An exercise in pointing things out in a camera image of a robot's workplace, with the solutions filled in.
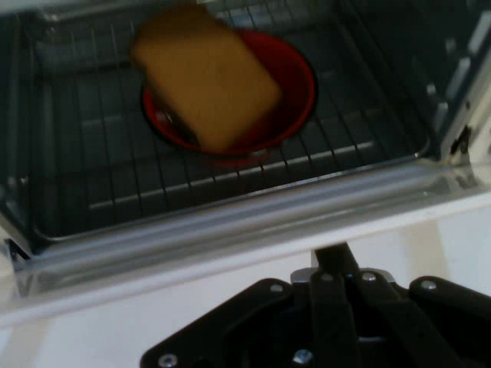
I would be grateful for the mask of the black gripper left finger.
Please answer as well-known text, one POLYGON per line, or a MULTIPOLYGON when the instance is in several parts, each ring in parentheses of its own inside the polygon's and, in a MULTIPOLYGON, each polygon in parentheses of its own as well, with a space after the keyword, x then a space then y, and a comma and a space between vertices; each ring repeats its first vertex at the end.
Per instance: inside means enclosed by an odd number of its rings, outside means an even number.
POLYGON ((315 251, 289 283, 264 279, 151 347, 141 367, 356 367, 348 247, 315 251))

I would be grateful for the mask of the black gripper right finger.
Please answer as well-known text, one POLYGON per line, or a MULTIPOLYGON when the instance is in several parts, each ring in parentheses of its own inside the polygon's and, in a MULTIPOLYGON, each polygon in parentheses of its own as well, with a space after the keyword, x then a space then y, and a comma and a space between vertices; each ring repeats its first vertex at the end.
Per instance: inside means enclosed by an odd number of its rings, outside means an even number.
POLYGON ((340 269, 360 337, 376 338, 405 367, 488 367, 490 297, 423 276, 404 288, 379 271, 362 271, 342 245, 340 269))

